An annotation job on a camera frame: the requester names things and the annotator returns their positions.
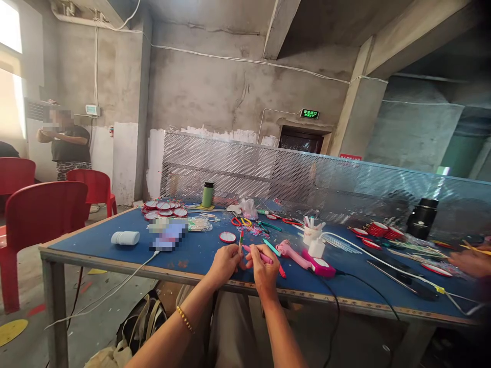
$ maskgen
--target wall switch box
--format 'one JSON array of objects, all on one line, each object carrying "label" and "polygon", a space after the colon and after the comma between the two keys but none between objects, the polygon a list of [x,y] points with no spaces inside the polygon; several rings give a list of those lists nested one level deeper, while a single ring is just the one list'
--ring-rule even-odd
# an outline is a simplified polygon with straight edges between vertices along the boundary
[{"label": "wall switch box", "polygon": [[92,116],[101,116],[101,108],[96,105],[85,105],[85,113]]}]

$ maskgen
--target hand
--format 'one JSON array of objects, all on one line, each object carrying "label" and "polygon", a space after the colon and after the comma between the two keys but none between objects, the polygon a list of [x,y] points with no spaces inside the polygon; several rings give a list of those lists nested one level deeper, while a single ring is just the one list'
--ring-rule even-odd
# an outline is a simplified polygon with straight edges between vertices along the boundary
[{"label": "hand", "polygon": [[491,257],[473,250],[450,253],[449,262],[475,278],[491,275]]},{"label": "hand", "polygon": [[53,130],[42,130],[41,133],[43,133],[45,136],[48,136],[50,138],[56,138],[60,135],[60,133],[57,133]]},{"label": "hand", "polygon": [[237,265],[242,260],[243,253],[239,253],[237,244],[225,245],[215,254],[215,259],[206,274],[207,280],[216,290],[222,286],[234,272],[237,272]]},{"label": "hand", "polygon": [[[260,253],[273,260],[273,264],[264,263]],[[245,257],[248,260],[245,265],[247,268],[254,266],[254,281],[256,282],[257,293],[263,304],[278,301],[276,291],[276,278],[280,269],[280,261],[266,244],[251,244],[251,252]]]}]

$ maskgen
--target gold bracelet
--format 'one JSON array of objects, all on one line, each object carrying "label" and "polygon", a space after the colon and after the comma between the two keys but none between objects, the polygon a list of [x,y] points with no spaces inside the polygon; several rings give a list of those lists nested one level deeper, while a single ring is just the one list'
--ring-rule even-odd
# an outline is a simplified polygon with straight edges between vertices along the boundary
[{"label": "gold bracelet", "polygon": [[183,318],[184,322],[186,323],[186,327],[188,328],[189,332],[191,332],[192,334],[194,334],[194,330],[191,327],[191,324],[189,323],[189,321],[188,321],[186,315],[184,314],[183,310],[181,309],[181,307],[180,306],[177,306],[176,309],[179,312],[179,314],[181,315],[181,317]]}]

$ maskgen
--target glue gun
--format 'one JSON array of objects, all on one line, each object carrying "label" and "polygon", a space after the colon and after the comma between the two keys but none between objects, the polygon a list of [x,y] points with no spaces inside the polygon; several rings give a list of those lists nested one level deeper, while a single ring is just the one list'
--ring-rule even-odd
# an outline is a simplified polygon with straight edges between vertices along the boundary
[{"label": "glue gun", "polygon": [[288,256],[304,269],[312,270],[316,275],[332,279],[336,275],[336,269],[321,258],[315,258],[308,254],[307,249],[302,251],[302,256],[292,249],[288,240],[283,240],[276,246],[282,256]]}]

